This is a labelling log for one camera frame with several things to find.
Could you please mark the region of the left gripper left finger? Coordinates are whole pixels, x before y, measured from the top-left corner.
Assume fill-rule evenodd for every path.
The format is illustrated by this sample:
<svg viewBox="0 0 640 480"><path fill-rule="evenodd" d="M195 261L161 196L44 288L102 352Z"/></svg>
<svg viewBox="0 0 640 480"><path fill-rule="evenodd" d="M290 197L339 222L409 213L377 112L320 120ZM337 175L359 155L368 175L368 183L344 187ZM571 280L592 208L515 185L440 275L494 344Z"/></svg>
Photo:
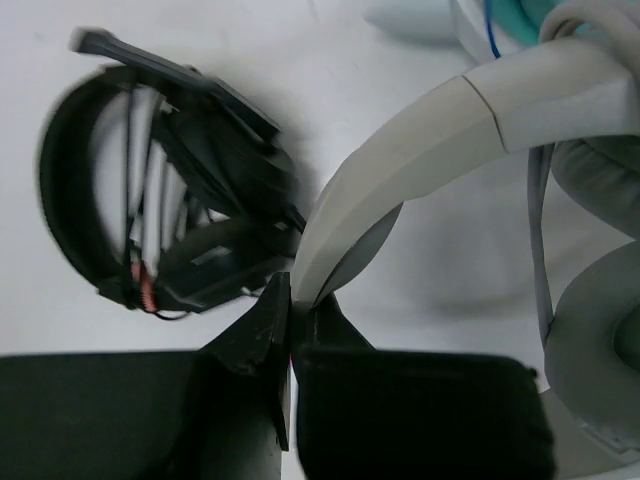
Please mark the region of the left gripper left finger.
<svg viewBox="0 0 640 480"><path fill-rule="evenodd" d="M277 479L289 277L197 350L5 356L5 479Z"/></svg>

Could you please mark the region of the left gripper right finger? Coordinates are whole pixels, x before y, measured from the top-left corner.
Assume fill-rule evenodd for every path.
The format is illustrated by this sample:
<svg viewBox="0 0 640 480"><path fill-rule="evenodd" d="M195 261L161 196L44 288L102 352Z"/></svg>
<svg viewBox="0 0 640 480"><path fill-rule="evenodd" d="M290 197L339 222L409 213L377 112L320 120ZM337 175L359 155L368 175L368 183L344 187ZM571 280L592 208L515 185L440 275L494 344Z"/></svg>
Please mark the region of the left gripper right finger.
<svg viewBox="0 0 640 480"><path fill-rule="evenodd" d="M551 479L536 372L495 355L381 350L334 297L292 311L309 479Z"/></svg>

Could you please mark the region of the white gaming headphones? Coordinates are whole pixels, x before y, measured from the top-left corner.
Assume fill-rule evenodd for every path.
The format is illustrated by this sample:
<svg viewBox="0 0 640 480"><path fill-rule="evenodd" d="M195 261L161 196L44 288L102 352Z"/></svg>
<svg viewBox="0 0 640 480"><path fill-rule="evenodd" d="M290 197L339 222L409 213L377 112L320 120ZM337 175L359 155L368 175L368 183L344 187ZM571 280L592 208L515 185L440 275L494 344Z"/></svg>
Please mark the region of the white gaming headphones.
<svg viewBox="0 0 640 480"><path fill-rule="evenodd" d="M590 436L620 464L639 456L639 6L566 1L536 47L457 76L406 107L339 167L295 259L307 311L377 254L406 201L500 156L527 151L539 332L563 436ZM542 235L547 181L630 241L550 295Z"/></svg>

